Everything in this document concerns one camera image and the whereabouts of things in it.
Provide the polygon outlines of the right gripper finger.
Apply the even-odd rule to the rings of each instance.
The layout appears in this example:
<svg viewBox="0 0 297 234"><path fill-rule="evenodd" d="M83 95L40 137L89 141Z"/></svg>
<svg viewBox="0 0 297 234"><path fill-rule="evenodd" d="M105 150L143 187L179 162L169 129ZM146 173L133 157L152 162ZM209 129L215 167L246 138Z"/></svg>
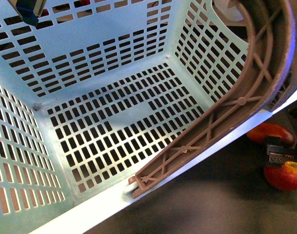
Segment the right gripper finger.
<svg viewBox="0 0 297 234"><path fill-rule="evenodd" d="M286 148L282 145L281 138L275 136L265 137L267 166L281 167L286 162L297 163L297 149Z"/></svg>

